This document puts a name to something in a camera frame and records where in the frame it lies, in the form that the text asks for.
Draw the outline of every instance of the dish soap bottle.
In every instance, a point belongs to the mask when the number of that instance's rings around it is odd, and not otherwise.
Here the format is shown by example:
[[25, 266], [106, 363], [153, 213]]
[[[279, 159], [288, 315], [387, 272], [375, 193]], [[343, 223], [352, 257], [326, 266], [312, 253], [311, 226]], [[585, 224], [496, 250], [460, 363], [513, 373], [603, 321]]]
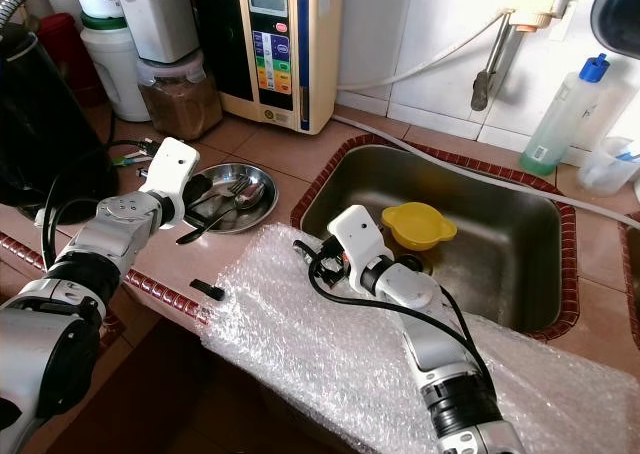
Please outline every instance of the dish soap bottle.
[[587, 121], [604, 91], [600, 80], [609, 68], [605, 54], [587, 59], [580, 74], [564, 78], [553, 102], [520, 156], [520, 166], [538, 176], [551, 174], [560, 163], [581, 123]]

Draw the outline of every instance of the red container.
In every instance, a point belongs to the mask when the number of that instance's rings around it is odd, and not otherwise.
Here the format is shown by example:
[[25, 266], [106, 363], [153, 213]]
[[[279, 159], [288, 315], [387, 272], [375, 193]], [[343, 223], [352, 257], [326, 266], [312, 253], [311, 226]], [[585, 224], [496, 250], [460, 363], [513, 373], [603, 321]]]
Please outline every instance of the red container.
[[106, 102], [107, 95], [70, 14], [42, 19], [38, 38], [80, 105]]

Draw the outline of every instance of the spoon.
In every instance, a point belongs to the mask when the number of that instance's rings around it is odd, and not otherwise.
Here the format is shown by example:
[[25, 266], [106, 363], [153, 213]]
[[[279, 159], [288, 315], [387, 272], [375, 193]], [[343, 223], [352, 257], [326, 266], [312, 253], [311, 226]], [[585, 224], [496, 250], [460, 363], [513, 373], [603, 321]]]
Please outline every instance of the spoon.
[[197, 229], [191, 231], [189, 234], [185, 234], [180, 239], [176, 241], [176, 244], [189, 244], [190, 242], [198, 239], [202, 234], [207, 232], [213, 226], [215, 226], [218, 222], [222, 220], [224, 216], [226, 216], [231, 211], [244, 211], [247, 209], [251, 209], [254, 207], [260, 199], [262, 199], [262, 195], [264, 194], [264, 184], [262, 182], [256, 182], [255, 184], [251, 184], [249, 187], [244, 189], [239, 194], [233, 198], [233, 207], [230, 207], [226, 211], [224, 211], [221, 215], [216, 217], [214, 220], [207, 222], [206, 224], [198, 227]]

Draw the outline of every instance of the countertop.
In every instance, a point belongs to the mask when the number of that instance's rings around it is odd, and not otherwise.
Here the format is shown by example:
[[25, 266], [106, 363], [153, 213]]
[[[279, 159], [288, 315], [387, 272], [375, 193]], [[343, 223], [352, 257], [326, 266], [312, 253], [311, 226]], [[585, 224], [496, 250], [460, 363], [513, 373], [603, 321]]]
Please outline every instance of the countertop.
[[[110, 109], [104, 105], [86, 111], [99, 137], [106, 140]], [[411, 126], [362, 111], [336, 106], [336, 113], [369, 124], [398, 138], [472, 157], [503, 167], [518, 169], [519, 154], [456, 138], [439, 132]], [[292, 209], [328, 160], [346, 140], [364, 134], [350, 126], [331, 121], [318, 136], [303, 136], [274, 126], [262, 125], [225, 115], [223, 121], [192, 145], [201, 158], [198, 170], [224, 162], [249, 162], [271, 174], [280, 191], [280, 199], [266, 222], [289, 224]], [[148, 123], [117, 121], [116, 139], [162, 140]], [[119, 146], [113, 155], [130, 152]], [[143, 179], [136, 176], [137, 164], [120, 168], [120, 192], [137, 189]], [[592, 198], [576, 184], [576, 168], [561, 165], [544, 178], [569, 197], [593, 202], [621, 213], [640, 211], [630, 185], [610, 198]], [[0, 205], [0, 231], [39, 252], [39, 231], [15, 209]], [[549, 341], [560, 349], [623, 370], [640, 379], [640, 350], [630, 328], [622, 246], [617, 222], [576, 209], [580, 318], [565, 335]], [[63, 246], [80, 225], [61, 226], [58, 246]], [[186, 246], [175, 240], [191, 228], [181, 224], [158, 232], [139, 254], [134, 269], [146, 277], [171, 288], [200, 304], [204, 294], [189, 287], [193, 279], [212, 284], [223, 268], [236, 261], [257, 228], [236, 235], [207, 234]], [[0, 249], [0, 259], [12, 254]], [[191, 317], [161, 299], [132, 288], [142, 304], [187, 329], [195, 330]]]

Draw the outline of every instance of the plastic cup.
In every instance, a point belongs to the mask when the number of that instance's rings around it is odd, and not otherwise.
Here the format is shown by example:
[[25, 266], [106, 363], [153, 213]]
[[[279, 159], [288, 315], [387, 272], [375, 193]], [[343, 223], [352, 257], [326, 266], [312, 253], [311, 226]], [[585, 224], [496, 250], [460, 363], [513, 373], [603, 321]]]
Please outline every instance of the plastic cup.
[[623, 161], [616, 156], [628, 151], [631, 139], [605, 137], [578, 171], [578, 183], [595, 196], [610, 196], [640, 168], [640, 159]]

